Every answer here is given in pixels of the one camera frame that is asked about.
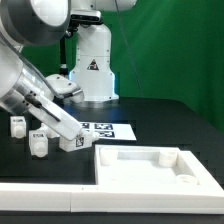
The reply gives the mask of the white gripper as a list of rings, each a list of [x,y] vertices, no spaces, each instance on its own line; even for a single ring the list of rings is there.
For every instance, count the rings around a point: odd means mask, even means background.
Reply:
[[[81,134],[81,124],[43,95],[27,95],[28,111],[56,133],[71,141]]]

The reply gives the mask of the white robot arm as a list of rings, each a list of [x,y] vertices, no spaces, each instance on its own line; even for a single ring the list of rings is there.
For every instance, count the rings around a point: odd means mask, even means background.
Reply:
[[[137,0],[0,0],[0,107],[13,115],[26,111],[67,140],[82,133],[81,124],[52,102],[53,97],[98,105],[117,100],[110,69],[111,33],[103,11],[125,11]],[[22,55],[25,46],[46,46],[78,34],[73,90],[57,89]]]

